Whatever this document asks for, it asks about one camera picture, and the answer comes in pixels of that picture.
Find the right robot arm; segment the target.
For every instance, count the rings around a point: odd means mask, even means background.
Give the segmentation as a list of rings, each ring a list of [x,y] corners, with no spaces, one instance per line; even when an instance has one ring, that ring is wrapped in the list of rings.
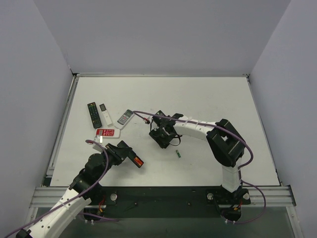
[[[173,139],[190,136],[206,141],[215,159],[222,165],[222,187],[234,193],[241,187],[240,158],[244,155],[244,139],[238,140],[240,134],[226,119],[219,122],[205,122],[191,119],[182,114],[166,116],[158,111],[152,122],[156,128],[150,129],[149,136],[160,146],[167,148]]]

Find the slim black remote control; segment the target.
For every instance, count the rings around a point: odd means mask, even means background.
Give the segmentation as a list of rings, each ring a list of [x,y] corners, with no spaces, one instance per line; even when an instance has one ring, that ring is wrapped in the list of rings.
[[[118,151],[119,151],[119,156],[122,158],[122,159],[130,159],[133,164],[134,164],[134,161],[133,159],[135,157],[139,157],[134,151],[133,149],[128,146],[123,140],[121,140],[118,144],[117,144],[117,147],[118,147]]]

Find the red and white remote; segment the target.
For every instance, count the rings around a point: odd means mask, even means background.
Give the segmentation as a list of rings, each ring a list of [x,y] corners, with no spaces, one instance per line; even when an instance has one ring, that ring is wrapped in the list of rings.
[[[108,128],[98,128],[96,131],[96,136],[101,136],[102,138],[113,138],[118,139],[121,135],[120,129],[108,129]]]

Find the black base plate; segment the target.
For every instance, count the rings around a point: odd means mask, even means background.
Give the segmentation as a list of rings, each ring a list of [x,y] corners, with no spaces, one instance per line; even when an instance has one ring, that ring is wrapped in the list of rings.
[[[221,186],[103,187],[83,209],[88,220],[105,218],[217,218],[221,207],[241,214],[251,203],[245,188],[230,193]]]

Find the grey and white remote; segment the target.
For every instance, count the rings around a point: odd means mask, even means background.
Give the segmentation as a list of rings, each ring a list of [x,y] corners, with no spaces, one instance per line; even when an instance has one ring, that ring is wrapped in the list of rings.
[[[121,115],[121,117],[116,121],[115,127],[120,130],[124,129],[127,126],[127,124],[132,120],[133,117],[134,117],[133,111],[127,109]]]

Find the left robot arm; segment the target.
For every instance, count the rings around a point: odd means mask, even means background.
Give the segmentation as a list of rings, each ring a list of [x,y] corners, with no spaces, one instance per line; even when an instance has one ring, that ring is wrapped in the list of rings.
[[[91,140],[86,142],[96,145],[101,152],[88,158],[85,167],[52,209],[28,224],[28,229],[20,228],[15,235],[17,238],[59,237],[87,205],[96,204],[101,200],[100,180],[112,166],[120,165],[126,158],[135,162],[138,167],[143,165],[133,149],[124,141],[120,141],[116,146],[102,146]]]

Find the black multi-button remote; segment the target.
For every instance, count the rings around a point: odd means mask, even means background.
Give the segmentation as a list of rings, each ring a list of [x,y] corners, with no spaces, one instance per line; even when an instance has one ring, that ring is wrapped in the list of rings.
[[[94,129],[102,127],[102,122],[95,102],[87,104],[89,115]]]

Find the slim white remote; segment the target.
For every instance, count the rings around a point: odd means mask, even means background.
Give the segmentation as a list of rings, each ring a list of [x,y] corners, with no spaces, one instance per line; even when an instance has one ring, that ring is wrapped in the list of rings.
[[[103,114],[103,117],[104,117],[104,119],[105,119],[105,122],[106,122],[107,126],[108,126],[108,127],[113,126],[112,120],[111,120],[111,118],[110,118],[110,115],[109,115],[109,113],[108,113],[108,110],[107,110],[105,104],[100,104],[99,107],[100,107],[100,109],[101,109],[101,112],[102,112],[102,114]]]

